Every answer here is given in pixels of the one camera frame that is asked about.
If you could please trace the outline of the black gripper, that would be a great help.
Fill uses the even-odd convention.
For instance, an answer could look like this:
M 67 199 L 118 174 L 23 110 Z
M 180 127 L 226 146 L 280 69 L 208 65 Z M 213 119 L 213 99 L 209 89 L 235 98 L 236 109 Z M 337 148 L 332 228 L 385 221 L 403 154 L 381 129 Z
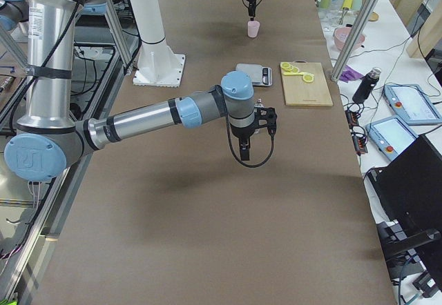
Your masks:
M 246 0 L 248 5 L 248 14 L 249 14 L 249 20 L 253 21 L 256 17 L 256 2 L 257 0 Z
M 240 160 L 250 160 L 250 137 L 254 134 L 254 127 L 249 125 L 247 127 L 236 127 L 231 125 L 231 132 L 239 139 Z

